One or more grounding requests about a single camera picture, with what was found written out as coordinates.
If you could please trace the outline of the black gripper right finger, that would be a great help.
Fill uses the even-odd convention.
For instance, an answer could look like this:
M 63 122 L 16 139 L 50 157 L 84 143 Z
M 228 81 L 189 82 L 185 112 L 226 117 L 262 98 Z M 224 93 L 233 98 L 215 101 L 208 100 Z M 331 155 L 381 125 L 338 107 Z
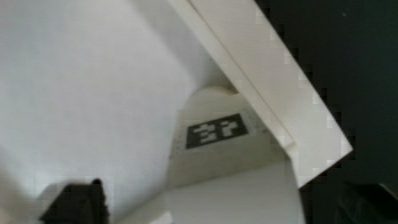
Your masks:
M 345 183 L 336 224 L 398 224 L 398 192 L 381 183 Z

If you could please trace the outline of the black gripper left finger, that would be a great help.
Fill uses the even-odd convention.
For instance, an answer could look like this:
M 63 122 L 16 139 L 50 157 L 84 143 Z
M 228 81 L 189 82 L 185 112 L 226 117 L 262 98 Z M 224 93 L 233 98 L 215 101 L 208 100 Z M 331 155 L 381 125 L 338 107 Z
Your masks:
M 50 185 L 29 205 L 18 224 L 111 224 L 102 179 Z

